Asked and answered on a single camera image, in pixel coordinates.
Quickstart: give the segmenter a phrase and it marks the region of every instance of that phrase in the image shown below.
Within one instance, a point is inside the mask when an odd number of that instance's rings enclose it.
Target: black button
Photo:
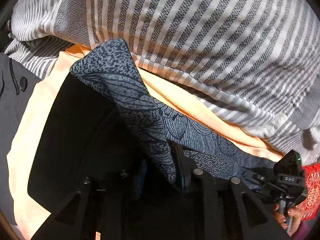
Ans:
[[[20,89],[22,92],[26,91],[28,86],[28,80],[25,77],[20,78]]]

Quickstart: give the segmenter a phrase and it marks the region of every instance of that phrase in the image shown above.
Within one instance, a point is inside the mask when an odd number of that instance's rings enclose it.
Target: yellow fabric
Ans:
[[[26,240],[31,239],[50,215],[27,192],[32,163],[44,125],[71,65],[89,52],[89,49],[79,45],[60,52],[50,76],[35,86],[7,155],[9,187],[14,200],[15,220]],[[247,153],[275,162],[281,159],[282,154],[273,150],[266,142],[245,134],[236,125],[220,120],[182,88],[145,70],[138,70],[153,97],[228,138]]]

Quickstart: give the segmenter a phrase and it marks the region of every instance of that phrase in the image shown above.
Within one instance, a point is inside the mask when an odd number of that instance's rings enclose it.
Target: black fabric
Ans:
[[[115,105],[69,74],[53,103],[31,168],[28,194],[51,211],[85,177],[129,168],[137,140]]]
[[[14,60],[10,72],[10,61],[11,59],[5,54],[0,53],[0,210],[10,224],[15,224],[6,156],[11,149],[12,140],[33,88],[40,79]],[[24,92],[19,91],[17,95],[12,76],[15,80],[20,80],[22,77],[28,80],[28,87]]]

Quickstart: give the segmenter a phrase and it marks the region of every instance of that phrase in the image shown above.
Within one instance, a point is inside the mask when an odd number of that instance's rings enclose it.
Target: handle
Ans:
[[[292,221],[293,221],[293,218],[288,216],[288,208],[290,206],[290,203],[282,199],[278,203],[279,203],[278,212],[282,215],[285,215],[285,218],[287,220],[286,223],[288,225],[288,228],[285,231],[289,234],[292,227]]]

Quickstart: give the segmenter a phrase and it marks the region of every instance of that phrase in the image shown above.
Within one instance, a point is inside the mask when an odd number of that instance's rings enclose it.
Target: black mechanical device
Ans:
[[[272,177],[249,171],[247,178],[262,186],[256,193],[238,177],[219,179],[199,169],[180,145],[172,144],[172,156],[176,188],[145,160],[104,181],[86,178],[32,240],[94,240],[97,234],[101,240],[290,239],[256,194],[264,202],[284,201],[283,212],[305,198],[303,171],[291,158],[295,154],[277,163]]]

